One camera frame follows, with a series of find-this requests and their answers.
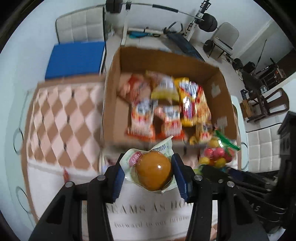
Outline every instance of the open cardboard box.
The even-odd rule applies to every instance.
[[[161,72],[177,77],[189,77],[204,89],[212,115],[212,123],[224,127],[229,139],[237,138],[234,110],[226,83],[219,68],[201,62],[195,58],[168,53],[160,50],[148,50],[136,47],[120,47],[106,77],[105,102],[102,119],[101,138],[106,145],[126,146],[149,149],[154,144],[139,141],[125,134],[130,123],[130,106],[117,97],[117,89],[127,81],[126,73],[145,73],[146,70]],[[195,127],[185,130],[187,135]],[[184,145],[174,141],[174,145]]]

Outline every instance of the metal bolt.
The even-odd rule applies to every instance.
[[[99,181],[104,181],[106,179],[106,177],[105,177],[105,175],[99,175],[99,176],[97,176],[97,179]]]
[[[70,188],[73,186],[73,182],[66,182],[65,187]]]
[[[233,188],[235,186],[235,184],[232,181],[228,181],[227,186],[229,186],[230,188]]]
[[[201,180],[202,180],[202,176],[201,176],[201,175],[195,175],[195,176],[194,176],[194,179],[195,179],[196,181],[201,181]]]

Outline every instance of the green object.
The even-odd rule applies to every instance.
[[[240,148],[238,146],[232,144],[220,131],[215,130],[215,133],[216,133],[216,137],[218,137],[221,140],[223,146],[230,147],[230,148],[235,149],[237,151],[240,150]]]

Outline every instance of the blue mat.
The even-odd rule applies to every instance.
[[[75,42],[55,45],[45,79],[100,73],[103,69],[105,42]]]

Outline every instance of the pink and brown diamond pattern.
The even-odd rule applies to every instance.
[[[30,123],[28,158],[97,171],[103,100],[102,83],[40,89]]]

